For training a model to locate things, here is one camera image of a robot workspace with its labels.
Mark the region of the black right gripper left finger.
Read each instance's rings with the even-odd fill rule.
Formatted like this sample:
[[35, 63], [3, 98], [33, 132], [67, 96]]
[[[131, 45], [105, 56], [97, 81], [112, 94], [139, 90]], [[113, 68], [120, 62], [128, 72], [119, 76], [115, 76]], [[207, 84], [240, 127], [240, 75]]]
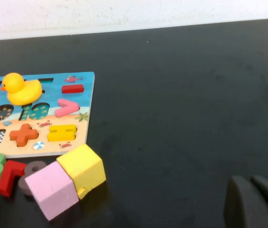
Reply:
[[232, 176], [228, 180], [224, 221], [227, 228], [250, 228], [250, 205], [254, 187], [250, 180]]

